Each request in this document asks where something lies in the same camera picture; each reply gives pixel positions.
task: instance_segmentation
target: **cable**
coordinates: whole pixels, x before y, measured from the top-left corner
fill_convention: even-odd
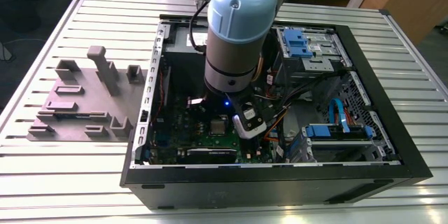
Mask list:
[[[286,104],[294,96],[306,93],[312,89],[308,86],[310,86],[310,85],[316,86],[321,81],[326,80],[328,78],[337,77],[337,76],[340,76],[345,73],[346,73],[345,69],[338,70],[338,71],[332,72],[332,73],[322,73],[320,76],[317,76],[314,79],[312,79],[308,83],[305,83],[304,85],[294,88],[289,95],[284,96],[284,99],[280,103],[280,107],[282,107],[284,104]]]
[[[282,117],[285,116],[286,112],[277,118],[277,120],[274,121],[274,123],[272,124],[269,130],[266,131],[266,133],[264,134],[262,138],[268,138],[268,135],[270,133],[270,131],[273,130],[273,128],[277,126],[280,120],[282,119]]]
[[[42,40],[42,39],[16,39],[16,40],[12,40],[12,41],[8,41],[8,42],[5,42],[5,43],[2,43],[1,41],[0,41],[0,44],[1,44],[1,57],[2,58],[0,58],[0,61],[2,61],[2,62],[5,62],[5,63],[12,63],[14,60],[16,60],[16,55],[13,55],[12,53],[10,53],[10,58],[9,59],[5,59],[5,45],[6,44],[12,44],[12,43],[16,43],[16,42],[20,42],[20,41],[42,41],[42,42],[46,42],[45,40]]]
[[[261,70],[262,70],[262,62],[264,62],[264,58],[261,56],[261,53],[260,53],[260,59],[258,59],[258,65],[257,65],[257,71],[256,71],[256,74],[252,78],[252,82],[256,81],[261,75]]]
[[[189,20],[189,42],[190,42],[190,45],[193,46],[194,50],[197,52],[201,52],[201,53],[205,53],[205,45],[197,46],[196,43],[194,43],[194,38],[193,38],[193,21],[197,18],[198,13],[202,11],[202,9],[205,8],[206,5],[208,5],[208,2],[204,2],[204,4],[197,9],[197,11],[194,12],[194,14],[193,14],[193,16],[190,17],[190,20]]]
[[[162,73],[160,71],[160,105],[158,105],[158,109],[157,109],[157,113],[156,113],[156,116],[152,118],[150,120],[150,124],[153,124],[153,122],[156,121],[156,118],[160,114],[160,111],[161,111],[161,107],[162,107],[162,100],[164,100],[164,92],[162,92]]]
[[[254,94],[253,96],[254,96],[254,97],[258,97],[258,98],[261,98],[261,99],[265,99],[265,100],[280,100],[278,98],[264,97],[264,96],[261,96],[261,95],[258,95],[258,94]]]
[[[12,41],[8,41],[8,42],[2,43],[2,45],[10,44],[10,43],[16,43],[16,42],[20,42],[20,41],[41,41],[41,42],[46,42],[42,39],[16,39],[16,40],[12,40]]]

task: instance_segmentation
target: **blue plastic clip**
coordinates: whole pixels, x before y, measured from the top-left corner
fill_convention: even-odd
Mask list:
[[[338,123],[342,125],[344,132],[350,132],[350,129],[348,128],[348,124],[346,124],[346,117],[344,113],[342,101],[338,98],[330,99],[330,102],[329,102],[329,108],[328,108],[329,123],[334,123],[334,104],[337,106],[337,111],[338,111]]]
[[[289,49],[289,57],[310,58],[313,56],[313,52],[308,50],[308,40],[304,38],[301,31],[285,29],[284,40]]]
[[[370,126],[365,126],[364,130],[365,130],[368,139],[370,139],[373,137],[373,128]]]

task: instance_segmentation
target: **slotted aluminum surface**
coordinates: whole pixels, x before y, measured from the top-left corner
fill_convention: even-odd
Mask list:
[[[117,68],[146,66],[160,14],[192,15],[192,0],[73,0],[0,117],[0,220],[141,223],[442,223],[448,220],[445,87],[394,21],[376,10],[285,4],[277,20],[348,25],[433,178],[352,205],[149,211],[118,187],[125,143],[29,142],[61,59],[93,67],[90,45]]]

